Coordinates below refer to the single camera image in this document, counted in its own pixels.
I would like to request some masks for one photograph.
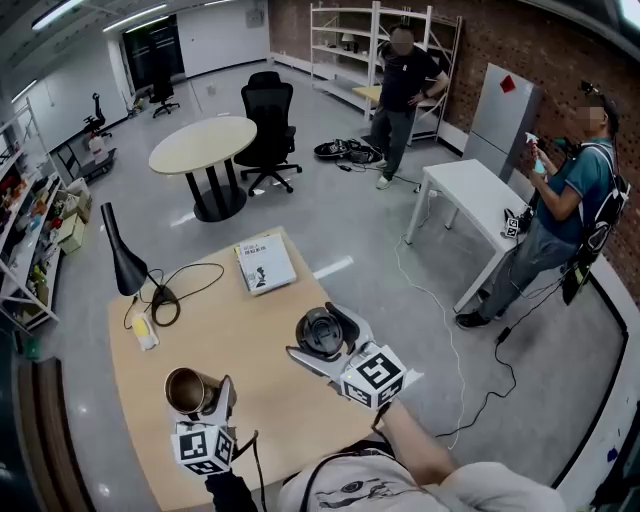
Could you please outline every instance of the red sticker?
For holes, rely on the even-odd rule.
[[[513,91],[516,88],[516,84],[513,83],[511,75],[507,75],[506,78],[500,82],[500,87],[502,87],[503,92],[507,93]]]

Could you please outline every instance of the white shelving unit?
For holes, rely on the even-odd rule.
[[[380,24],[381,16],[397,16],[407,23],[410,19],[415,20],[415,24],[424,24],[424,37],[422,41],[416,41],[416,46],[424,51],[441,52],[446,59],[448,75],[453,76],[455,62],[458,52],[458,43],[462,28],[462,17],[458,17],[456,21],[450,21],[445,18],[433,16],[431,6],[427,6],[426,12],[413,12],[410,10],[389,9],[382,7],[379,1],[374,1],[371,8],[363,7],[313,7],[310,6],[310,38],[311,38],[311,87],[322,89],[334,96],[352,104],[353,106],[364,111],[364,119],[368,121],[372,113],[371,100],[365,100],[363,97],[353,92],[354,87],[371,87],[377,85],[379,80],[376,71],[381,67],[377,59],[378,46],[380,41],[388,41],[389,34]],[[321,24],[317,21],[318,14],[332,13],[331,19]],[[353,27],[343,26],[340,24],[341,13],[359,13],[368,18],[369,30],[356,29]],[[451,47],[443,46],[436,35],[433,33],[432,24],[449,26],[455,30]],[[314,34],[326,33],[334,38],[332,46],[327,44],[314,44]],[[340,39],[342,34],[351,34],[369,39],[369,49],[366,54],[361,51],[354,53],[344,50],[340,47]],[[366,70],[359,70],[346,64],[346,61],[339,61],[334,58],[334,62],[324,62],[318,60],[318,52],[324,54],[337,55],[343,59],[352,59],[354,61],[365,62]],[[326,80],[317,79],[316,77],[324,77]],[[423,102],[418,106],[416,121],[412,129],[411,141],[429,137],[438,136],[438,129],[444,116],[447,104],[449,90],[444,91],[438,101]]]
[[[31,194],[31,190],[33,185],[43,178],[42,170],[47,168],[50,171],[46,184],[40,189],[49,191],[46,212],[41,216],[40,223],[30,231],[28,227],[25,228],[28,230],[27,233],[24,238],[13,247],[7,263],[5,263],[3,259],[0,259],[0,272],[4,274],[2,286],[0,287],[0,313],[9,318],[19,329],[29,333],[29,329],[33,329],[49,318],[59,321],[59,318],[51,309],[51,303],[55,276],[60,261],[60,248],[55,246],[53,251],[51,251],[49,259],[45,262],[49,293],[47,305],[41,302],[38,297],[31,292],[27,287],[27,280],[31,272],[36,247],[42,235],[47,214],[55,200],[56,193],[60,189],[64,190],[66,187],[55,162],[46,149],[28,98],[26,104],[21,107],[11,119],[0,126],[0,136],[6,139],[8,147],[13,150],[9,158],[0,164],[0,180],[15,166],[20,178],[26,182],[26,186],[22,190],[21,195],[14,200],[9,208],[11,214],[0,234],[0,251],[8,252],[5,245],[9,239],[9,234],[11,230],[14,229],[14,225],[20,215],[21,209],[24,208],[27,198],[35,198],[35,196]],[[45,163],[39,169],[29,169],[27,163],[23,161],[22,157],[27,157],[32,149],[38,149],[38,151],[42,151],[42,154],[46,156]],[[30,215],[30,212],[25,211],[22,215]],[[39,311],[33,316],[22,312],[21,318],[24,322],[21,323],[18,321],[16,315],[7,309],[7,303],[14,306],[17,305],[18,309],[20,309],[21,304],[36,305]]]

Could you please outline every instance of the man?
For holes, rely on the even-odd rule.
[[[530,173],[531,184],[540,194],[531,228],[515,254],[503,263],[492,293],[478,292],[480,308],[456,316],[461,328],[479,327],[502,317],[541,271],[566,263],[580,247],[583,226],[593,222],[613,187],[612,140],[619,117],[615,105],[604,96],[588,96],[578,108],[577,121],[586,140],[598,147],[584,147],[576,159],[567,160],[558,170],[543,151],[532,146],[534,157],[540,158],[549,176],[545,179],[535,170]]]
[[[371,136],[382,148],[384,160],[378,165],[383,174],[377,188],[391,185],[398,170],[404,148],[411,135],[417,105],[433,98],[449,84],[449,77],[427,53],[413,43],[415,37],[408,25],[389,30],[390,41],[380,48],[378,58],[384,69],[380,102],[373,116]],[[425,78],[435,79],[430,82]]]
[[[391,447],[361,441],[313,464],[284,484],[276,510],[566,512],[556,491],[502,464],[458,468],[449,451],[429,437],[398,400],[382,419]],[[231,473],[209,477],[207,489],[214,493],[219,512],[257,512],[242,479]],[[235,498],[225,499],[229,492],[237,493]]]

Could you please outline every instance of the lamp shade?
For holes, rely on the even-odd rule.
[[[147,264],[133,254],[120,238],[111,203],[104,203],[100,206],[100,211],[113,251],[118,291],[122,295],[133,295],[142,288],[147,279]]]

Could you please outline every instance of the jeans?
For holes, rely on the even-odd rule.
[[[534,217],[527,238],[502,262],[491,296],[482,303],[478,313],[485,320],[492,319],[516,300],[520,291],[524,291],[540,272],[559,267],[577,251],[577,244],[552,235]]]
[[[392,112],[381,105],[376,109],[371,123],[371,136],[382,149],[387,168],[382,175],[391,180],[400,166],[407,147],[416,111]]]

